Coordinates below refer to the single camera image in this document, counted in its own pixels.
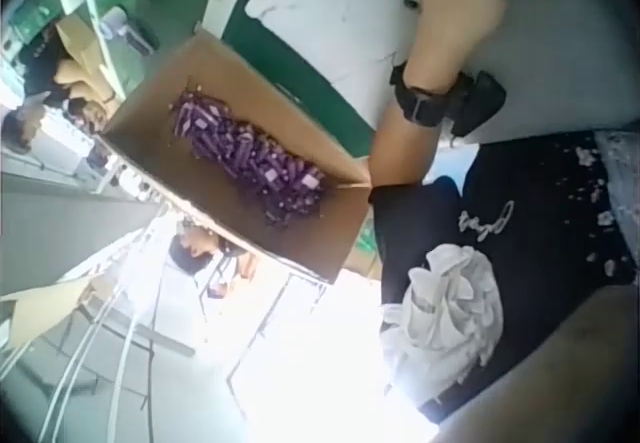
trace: black t-shirt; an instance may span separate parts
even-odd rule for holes
[[[443,243],[484,253],[500,291],[504,330],[491,360],[421,408],[431,421],[526,358],[596,289],[633,281],[606,182],[593,135],[573,133],[482,146],[462,195],[446,177],[372,191],[383,304],[402,301],[409,269]]]
[[[226,238],[220,237],[220,243],[221,243],[220,244],[220,251],[225,256],[229,256],[231,258],[238,258],[238,257],[244,255],[247,252],[247,250],[245,250],[244,248],[240,248],[235,243],[231,243]]]

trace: white wall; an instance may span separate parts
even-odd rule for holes
[[[74,188],[79,187],[79,183],[73,177],[73,173],[60,172],[46,166],[42,168],[40,162],[31,155],[16,155],[4,148],[2,149],[2,172],[68,185]]]
[[[142,228],[155,204],[89,195],[4,174],[0,293],[49,285],[89,256]]]

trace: cardboard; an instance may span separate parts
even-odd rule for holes
[[[289,151],[316,163],[334,182],[319,217],[267,224],[257,201],[211,162],[195,159],[188,141],[172,135],[169,105],[185,88],[224,100],[238,119],[271,134]],[[119,108],[105,144],[146,174],[166,198],[199,224],[253,251],[333,282],[368,210],[369,176],[330,135],[212,35],[200,32]]]
[[[9,334],[9,348],[25,345],[56,326],[78,306],[90,277],[19,291],[0,298],[15,301]]]
[[[382,279],[382,262],[377,253],[365,252],[357,247],[353,247],[344,268],[351,270],[370,280],[380,281]]]
[[[56,27],[62,44],[71,57],[91,75],[100,72],[103,63],[100,43],[96,34],[78,15],[69,15]]]

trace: black hair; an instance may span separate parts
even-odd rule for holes
[[[84,98],[70,98],[69,99],[69,114],[71,116],[75,116],[76,118],[82,118],[82,110],[87,106],[87,100]]]
[[[14,153],[24,155],[31,151],[31,145],[23,138],[25,122],[18,116],[18,110],[8,112],[2,121],[2,145]]]
[[[203,253],[196,257],[191,256],[191,249],[184,248],[180,243],[180,235],[175,235],[171,240],[169,256],[176,266],[189,276],[194,276],[204,270],[213,259],[213,255],[210,253]]]

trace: hand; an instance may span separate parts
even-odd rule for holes
[[[422,0],[421,6],[408,83],[428,75],[424,84],[440,79],[446,90],[477,44],[500,24],[506,0]]]

